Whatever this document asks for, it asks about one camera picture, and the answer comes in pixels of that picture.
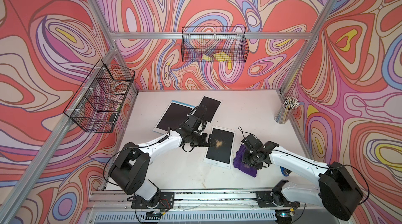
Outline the purple microfiber cloth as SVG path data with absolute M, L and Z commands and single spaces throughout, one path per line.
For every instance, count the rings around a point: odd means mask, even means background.
M 246 151 L 246 148 L 242 144 L 239 147 L 238 151 L 236 152 L 235 158 L 233 159 L 233 166 L 234 166 L 234 168 L 239 169 L 243 173 L 245 173 L 253 178 L 256 178 L 257 169 L 254 167 L 250 167 L 249 165 L 243 163 L 243 161 L 242 161 L 245 151 Z

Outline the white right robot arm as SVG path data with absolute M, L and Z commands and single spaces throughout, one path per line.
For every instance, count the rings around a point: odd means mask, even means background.
M 334 217 L 348 221 L 363 202 L 362 190 L 343 164 L 314 161 L 275 142 L 262 143 L 253 134 L 241 143 L 246 149 L 242 155 L 243 164 L 257 170 L 276 165 L 282 169 L 283 175 L 296 173 L 311 182 L 310 185 L 300 185 L 281 180 L 269 191 L 258 191 L 256 197 L 260 207 L 307 203 L 323 207 Z

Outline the blue white drawing tablet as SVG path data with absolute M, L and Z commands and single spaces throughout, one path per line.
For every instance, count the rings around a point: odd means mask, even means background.
M 193 105 L 172 100 L 154 127 L 153 131 L 159 134 L 166 134 L 169 127 L 174 129 L 181 123 L 185 122 L 187 115 L 194 107 L 195 106 Z

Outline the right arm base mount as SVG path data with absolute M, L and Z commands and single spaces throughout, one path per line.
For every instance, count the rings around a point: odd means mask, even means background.
M 280 180 L 270 191 L 256 191 L 256 198 L 252 200 L 257 201 L 260 208 L 285 207 L 297 209 L 300 203 L 288 201 L 282 194 L 283 186 L 288 182 L 288 180 Z

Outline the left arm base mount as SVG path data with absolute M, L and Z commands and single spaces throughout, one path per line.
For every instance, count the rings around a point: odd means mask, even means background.
M 141 196 L 133 195 L 127 198 L 131 202 L 132 209 L 162 209 L 170 210 L 174 207 L 175 193 L 170 191 L 157 191 L 156 195 L 149 201 Z

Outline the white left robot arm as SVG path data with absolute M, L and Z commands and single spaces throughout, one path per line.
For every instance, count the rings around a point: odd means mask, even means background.
M 208 134 L 204 133 L 207 121 L 188 115 L 184 123 L 175 129 L 168 129 L 159 138 L 137 145 L 132 142 L 124 145 L 108 170 L 108 177 L 127 195 L 141 197 L 148 202 L 159 199 L 160 190 L 147 180 L 149 165 L 165 153 L 183 148 L 188 144 L 195 147 L 210 147 Z

